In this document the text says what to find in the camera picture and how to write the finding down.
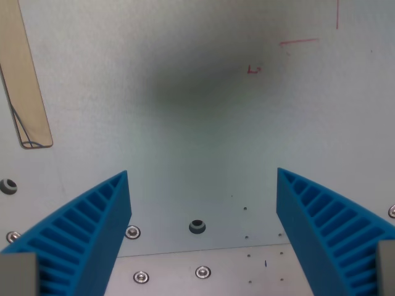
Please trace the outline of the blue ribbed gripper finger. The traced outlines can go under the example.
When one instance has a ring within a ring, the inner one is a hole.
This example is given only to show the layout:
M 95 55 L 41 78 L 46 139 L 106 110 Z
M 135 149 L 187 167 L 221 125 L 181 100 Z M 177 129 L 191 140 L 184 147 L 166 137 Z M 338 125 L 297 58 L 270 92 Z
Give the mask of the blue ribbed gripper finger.
M 2 250 L 38 257 L 40 295 L 104 295 L 131 218 L 126 171 L 74 198 Z
M 392 224 L 283 168 L 276 213 L 314 295 L 378 295 L 375 255 L 394 238 Z

